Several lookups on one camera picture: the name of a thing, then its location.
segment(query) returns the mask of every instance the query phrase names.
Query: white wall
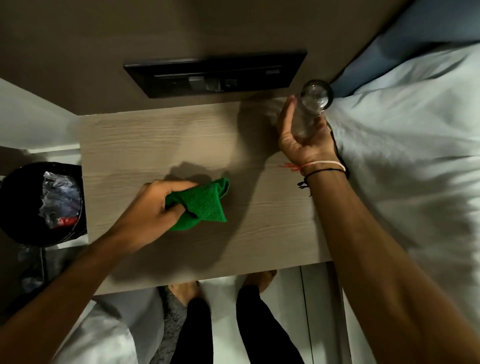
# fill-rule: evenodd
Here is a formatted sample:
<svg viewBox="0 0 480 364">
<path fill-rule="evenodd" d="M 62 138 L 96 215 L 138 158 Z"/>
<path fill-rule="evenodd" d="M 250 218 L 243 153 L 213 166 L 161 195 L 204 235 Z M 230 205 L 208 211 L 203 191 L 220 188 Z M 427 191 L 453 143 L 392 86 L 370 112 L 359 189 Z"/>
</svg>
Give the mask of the white wall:
<svg viewBox="0 0 480 364">
<path fill-rule="evenodd" d="M 79 117 L 0 79 L 0 146 L 54 148 L 78 143 Z"/>
</svg>

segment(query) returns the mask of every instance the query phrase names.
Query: cleaning cloth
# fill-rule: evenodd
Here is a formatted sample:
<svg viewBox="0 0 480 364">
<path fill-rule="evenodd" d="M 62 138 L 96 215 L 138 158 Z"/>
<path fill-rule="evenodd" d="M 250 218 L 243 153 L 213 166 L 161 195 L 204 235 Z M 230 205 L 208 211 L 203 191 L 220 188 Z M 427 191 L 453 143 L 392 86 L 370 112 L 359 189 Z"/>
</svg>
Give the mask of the cleaning cloth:
<svg viewBox="0 0 480 364">
<path fill-rule="evenodd" d="M 175 204 L 182 204 L 186 209 L 170 230 L 187 230 L 201 220 L 226 222 L 220 198 L 227 193 L 229 183 L 227 178 L 220 178 L 204 186 L 169 194 L 165 199 L 165 209 Z"/>
</svg>

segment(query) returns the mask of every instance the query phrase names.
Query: bare foot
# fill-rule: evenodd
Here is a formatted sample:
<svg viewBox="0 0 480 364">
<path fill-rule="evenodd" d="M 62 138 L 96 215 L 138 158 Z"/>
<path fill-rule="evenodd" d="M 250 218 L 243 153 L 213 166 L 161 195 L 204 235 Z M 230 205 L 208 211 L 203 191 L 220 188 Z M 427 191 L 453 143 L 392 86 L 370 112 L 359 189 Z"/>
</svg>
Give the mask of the bare foot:
<svg viewBox="0 0 480 364">
<path fill-rule="evenodd" d="M 257 286 L 260 293 L 265 291 L 273 278 L 276 276 L 276 270 L 267 270 L 265 272 L 250 273 L 243 283 L 245 286 Z"/>
<path fill-rule="evenodd" d="M 196 281 L 180 284 L 169 284 L 168 289 L 185 307 L 188 306 L 188 302 L 196 297 L 205 299 L 204 293 L 200 288 L 200 284 Z"/>
</svg>

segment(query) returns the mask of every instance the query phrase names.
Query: green cloth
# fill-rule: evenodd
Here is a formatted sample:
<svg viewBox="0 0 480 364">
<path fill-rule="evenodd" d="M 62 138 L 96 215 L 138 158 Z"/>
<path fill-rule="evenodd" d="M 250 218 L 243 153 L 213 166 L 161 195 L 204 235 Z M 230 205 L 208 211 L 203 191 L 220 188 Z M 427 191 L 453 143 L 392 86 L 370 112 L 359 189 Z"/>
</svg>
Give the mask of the green cloth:
<svg viewBox="0 0 480 364">
<path fill-rule="evenodd" d="M 166 209 L 175 204 L 182 204 L 186 209 L 170 230 L 187 230 L 201 220 L 226 222 L 220 198 L 227 193 L 229 184 L 227 178 L 220 178 L 204 186 L 169 194 L 165 199 Z"/>
</svg>

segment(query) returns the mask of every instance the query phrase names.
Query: table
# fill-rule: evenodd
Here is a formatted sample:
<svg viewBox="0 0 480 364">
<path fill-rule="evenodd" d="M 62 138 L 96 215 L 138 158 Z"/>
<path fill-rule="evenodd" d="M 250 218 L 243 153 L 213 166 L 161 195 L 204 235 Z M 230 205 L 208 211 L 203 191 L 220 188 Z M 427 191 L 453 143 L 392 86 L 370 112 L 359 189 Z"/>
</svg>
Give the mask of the table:
<svg viewBox="0 0 480 364">
<path fill-rule="evenodd" d="M 226 176 L 226 223 L 167 232 L 122 261 L 97 294 L 330 260 L 308 189 L 280 168 L 271 126 L 279 100 L 82 117 L 79 127 L 89 240 L 115 222 L 145 182 Z"/>
</svg>

